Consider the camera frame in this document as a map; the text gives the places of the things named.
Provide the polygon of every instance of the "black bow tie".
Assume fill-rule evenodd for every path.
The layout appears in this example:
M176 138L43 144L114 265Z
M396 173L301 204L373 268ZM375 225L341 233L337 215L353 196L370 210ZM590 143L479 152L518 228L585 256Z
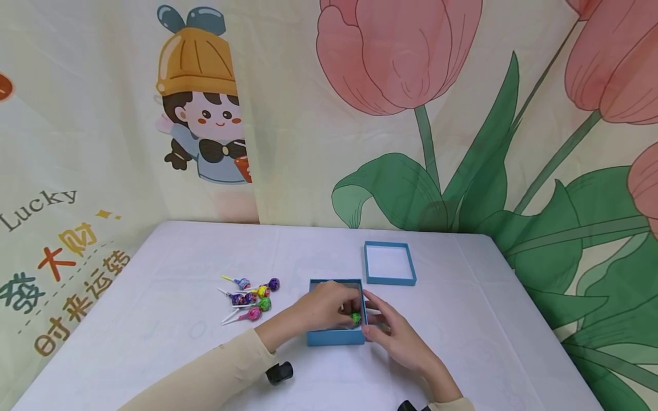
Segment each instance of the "black bow tie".
M233 140L227 145L215 140L202 139L199 141L199 152L207 162L220 162L224 157L232 159L247 155L247 146L244 140Z

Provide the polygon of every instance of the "flower stem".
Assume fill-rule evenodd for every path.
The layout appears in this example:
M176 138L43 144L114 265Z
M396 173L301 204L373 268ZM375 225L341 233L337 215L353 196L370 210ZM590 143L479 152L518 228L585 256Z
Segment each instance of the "flower stem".
M523 251L536 249L538 247L543 247L545 245L564 243L565 241L572 241L572 240L577 240L587 237L593 237L595 235L603 235L603 234L616 233L620 231L641 230L641 229L646 229L646 231L649 231L649 224L645 216L619 218L618 220L594 223L587 226L560 231L559 233L553 233L549 235L544 235L542 237L533 238L528 241L524 241L521 244L515 245L514 247L510 248L508 251L505 251L503 254L507 257L513 254L521 253Z
M548 180L548 177L557 169L557 167L562 164L571 152L576 148L576 146L585 138L587 133L601 120L601 112L599 110L594 110L587 120L578 127L578 129L569 137L569 139L562 144L562 147L553 155L553 158L544 166L542 172L539 173L539 176L530 184L528 191L523 195L519 205L514 209L515 214L521 214L526 209L530 201L535 196L539 188Z
M414 109L416 121L418 122L418 131L422 141L422 153L425 156L425 170L436 184L436 188L441 193L441 184L439 183L439 173L436 170L436 157L434 156L434 141L432 140L432 126L430 119L427 117L425 105L418 106Z
M571 37L571 33L574 32L576 29L576 26L578 25L578 21L574 23L574 25L571 27L571 30L569 30L569 33L565 37L564 41L562 44L560 44L560 48L558 48L557 52L551 59L551 62L548 63L548 66L546 66L546 70L542 73L542 75L539 77L539 80L533 87L532 91L530 92L530 95L526 99L526 102L523 104L523 107L519 110L519 113L517 114L517 117L514 119L514 122L512 123L512 126L510 129L514 132L516 131L517 127L519 126L519 123L521 123L521 118L523 117L523 114L526 112L526 109L528 108L528 105L530 105L530 100L534 97L534 95L537 93L537 90L539 90L539 87L542 85L544 80L546 79L546 76L548 75L548 72L551 70L551 67L555 64L555 61L557 61L557 57L559 57L560 53L562 53L562 49L565 48L567 45L567 41L569 40L569 37Z

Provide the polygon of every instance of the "woman's right hand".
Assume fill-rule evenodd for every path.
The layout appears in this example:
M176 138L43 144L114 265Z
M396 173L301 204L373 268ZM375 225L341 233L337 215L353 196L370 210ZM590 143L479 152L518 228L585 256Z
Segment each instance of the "woman's right hand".
M381 345L396 362L414 372L421 372L424 365L433 361L436 355L418 336L406 318L389 303L370 291L363 290L368 297L366 308L378 310L381 314L368 313L368 324L362 327L363 334L373 343ZM390 332L378 326L385 325Z
M381 313L368 313L368 325L361 328L363 335L381 345L398 364L422 375L435 401L451 402L461 398L461 391L441 359L425 344L407 319L370 291L363 290L363 295L368 297L366 308ZM381 325L387 326L390 331L382 331L379 328Z

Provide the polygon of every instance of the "tulip flower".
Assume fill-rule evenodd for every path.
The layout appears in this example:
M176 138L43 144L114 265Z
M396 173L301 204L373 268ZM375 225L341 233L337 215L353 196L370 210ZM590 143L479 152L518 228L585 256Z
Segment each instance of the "tulip flower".
M416 113L425 167L440 189L425 104L455 83L482 0L320 0L316 48L336 93L355 109Z
M567 0L567 3L574 9L580 18L579 21L583 22L592 17L592 13L601 3L601 0Z
M658 1L604 1L578 37L566 89L612 123L658 123Z
M635 207L649 219L649 226L658 239L658 143L633 162L628 173L628 190Z

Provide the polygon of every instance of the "blue bow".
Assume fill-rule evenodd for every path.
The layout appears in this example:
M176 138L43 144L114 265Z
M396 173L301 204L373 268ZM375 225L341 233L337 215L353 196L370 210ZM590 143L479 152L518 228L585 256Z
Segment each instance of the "blue bow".
M178 11L171 6L162 5L158 7L157 14L160 24L174 34L185 27L200 28L216 36L221 36L226 32L224 15L210 7L196 7L190 10L187 24Z

